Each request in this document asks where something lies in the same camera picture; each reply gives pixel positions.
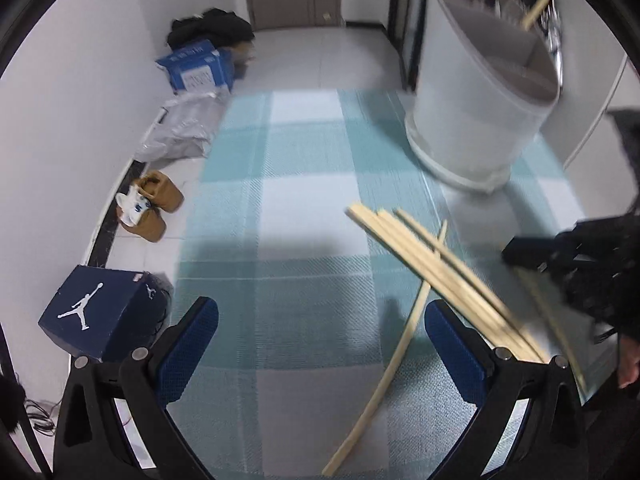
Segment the person's right hand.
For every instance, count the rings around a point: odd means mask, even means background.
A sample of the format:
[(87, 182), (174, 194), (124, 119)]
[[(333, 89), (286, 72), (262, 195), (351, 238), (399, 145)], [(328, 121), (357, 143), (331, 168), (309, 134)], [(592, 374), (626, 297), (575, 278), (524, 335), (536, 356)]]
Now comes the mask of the person's right hand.
[(640, 344), (627, 335), (620, 336), (618, 344), (618, 386), (623, 389), (639, 378)]

